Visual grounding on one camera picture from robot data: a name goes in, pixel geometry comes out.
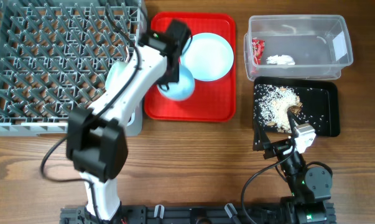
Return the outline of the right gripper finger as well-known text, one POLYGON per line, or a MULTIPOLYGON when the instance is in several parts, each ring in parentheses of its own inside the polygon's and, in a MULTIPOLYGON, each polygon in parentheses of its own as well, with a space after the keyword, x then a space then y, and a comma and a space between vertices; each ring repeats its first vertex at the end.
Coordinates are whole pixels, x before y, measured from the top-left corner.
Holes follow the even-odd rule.
POLYGON ((261 126, 254 127, 253 151, 265 151, 270 148, 270 140, 261 126))
POLYGON ((295 128, 299 125, 299 119, 291 110, 287 111, 287 117, 289 120, 289 125, 290 125, 292 136, 295 138, 297 137, 297 132, 295 128))

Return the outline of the light blue bowl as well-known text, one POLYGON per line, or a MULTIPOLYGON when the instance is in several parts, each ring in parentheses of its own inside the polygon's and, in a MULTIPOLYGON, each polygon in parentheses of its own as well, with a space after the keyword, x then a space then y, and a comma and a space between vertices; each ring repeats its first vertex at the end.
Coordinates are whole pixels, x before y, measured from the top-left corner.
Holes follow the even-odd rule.
POLYGON ((160 94, 172 101, 183 101, 193 95, 195 89, 195 79, 191 71, 179 65, 179 81, 166 85, 157 85, 160 94))

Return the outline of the food scraps and rice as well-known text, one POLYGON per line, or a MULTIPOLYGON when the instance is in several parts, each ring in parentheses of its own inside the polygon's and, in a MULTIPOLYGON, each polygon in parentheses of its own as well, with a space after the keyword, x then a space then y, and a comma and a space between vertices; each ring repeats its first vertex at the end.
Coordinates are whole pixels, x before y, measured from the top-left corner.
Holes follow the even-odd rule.
POLYGON ((291 132, 288 110, 319 133, 327 128, 327 93, 323 90, 258 84, 254 96, 254 117, 271 131, 291 132))

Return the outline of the light blue plate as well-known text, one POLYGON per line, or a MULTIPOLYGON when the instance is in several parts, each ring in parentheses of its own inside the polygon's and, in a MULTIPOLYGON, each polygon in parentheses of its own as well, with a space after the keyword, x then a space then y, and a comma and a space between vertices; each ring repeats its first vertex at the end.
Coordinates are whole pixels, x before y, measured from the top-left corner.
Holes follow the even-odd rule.
POLYGON ((234 52, 225 38, 204 32, 188 40, 180 62, 189 69, 194 79, 213 82, 223 78, 231 70, 234 52))

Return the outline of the green bowl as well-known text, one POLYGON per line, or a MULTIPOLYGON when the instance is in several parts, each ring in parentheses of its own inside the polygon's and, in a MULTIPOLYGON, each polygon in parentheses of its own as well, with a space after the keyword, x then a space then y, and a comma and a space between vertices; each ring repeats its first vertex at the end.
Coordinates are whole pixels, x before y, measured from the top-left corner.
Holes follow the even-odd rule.
POLYGON ((111 68, 109 69, 104 87, 105 90, 109 90, 111 85, 116 82, 118 79, 118 76, 122 74, 124 69, 127 67, 127 62, 122 62, 122 61, 116 61, 113 63, 111 68))

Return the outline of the white napkin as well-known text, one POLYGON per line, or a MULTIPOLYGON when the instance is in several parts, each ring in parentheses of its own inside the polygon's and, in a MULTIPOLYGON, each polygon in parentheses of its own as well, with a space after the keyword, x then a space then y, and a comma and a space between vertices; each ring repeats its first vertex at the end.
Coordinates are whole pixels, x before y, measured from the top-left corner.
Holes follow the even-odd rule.
POLYGON ((266 59, 269 65, 295 65, 294 59, 289 55, 273 55, 266 59))

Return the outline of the red snack wrapper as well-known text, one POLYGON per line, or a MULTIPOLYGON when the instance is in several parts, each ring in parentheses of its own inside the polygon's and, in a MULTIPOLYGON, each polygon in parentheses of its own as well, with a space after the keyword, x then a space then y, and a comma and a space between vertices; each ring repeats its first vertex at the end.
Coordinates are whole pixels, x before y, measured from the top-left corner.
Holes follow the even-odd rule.
POLYGON ((252 39, 253 59, 257 65, 261 64, 261 58, 264 52, 265 41, 252 39))

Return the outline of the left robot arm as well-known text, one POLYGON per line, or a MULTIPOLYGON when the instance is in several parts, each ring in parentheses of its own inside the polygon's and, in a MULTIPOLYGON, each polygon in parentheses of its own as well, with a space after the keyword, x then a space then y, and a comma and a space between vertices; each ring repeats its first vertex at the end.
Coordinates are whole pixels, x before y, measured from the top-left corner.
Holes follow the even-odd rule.
POLYGON ((179 58, 192 33, 186 23, 172 20, 164 33, 148 30, 134 45, 125 67, 110 68, 114 76, 105 94, 68 118, 66 157, 85 182, 86 214, 91 223, 120 221, 121 200, 116 177, 127 155, 126 127, 153 84, 179 81, 179 58))

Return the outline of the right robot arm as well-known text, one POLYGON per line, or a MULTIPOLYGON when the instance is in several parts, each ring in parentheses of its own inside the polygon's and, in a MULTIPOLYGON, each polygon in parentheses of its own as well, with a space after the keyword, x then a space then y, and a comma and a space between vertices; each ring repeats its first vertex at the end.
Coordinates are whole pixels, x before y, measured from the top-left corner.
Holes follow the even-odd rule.
POLYGON ((254 120, 255 151, 264 151, 264 158, 275 157, 276 168, 291 191, 290 197, 280 200, 283 222, 336 223, 335 208, 331 199, 333 171, 322 162, 305 162, 303 153, 316 138, 315 129, 303 123, 293 112, 287 112, 291 135, 284 140, 271 142, 258 120, 254 120))

